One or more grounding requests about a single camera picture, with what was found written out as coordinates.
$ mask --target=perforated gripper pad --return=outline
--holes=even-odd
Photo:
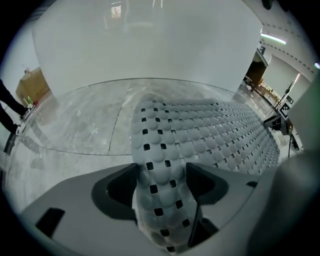
[[[260,174],[279,157],[272,134],[246,104],[152,94],[134,110],[131,150],[140,166],[139,219],[153,243],[170,253],[188,248],[197,209],[186,184],[186,163]]]

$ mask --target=ceiling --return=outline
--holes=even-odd
[[[273,55],[287,62],[310,81],[319,71],[315,62],[319,61],[306,31],[290,11],[284,11],[278,1],[272,3],[271,10],[263,7],[261,0],[242,0],[258,17],[263,33],[286,41],[286,45],[265,37],[262,46]]]

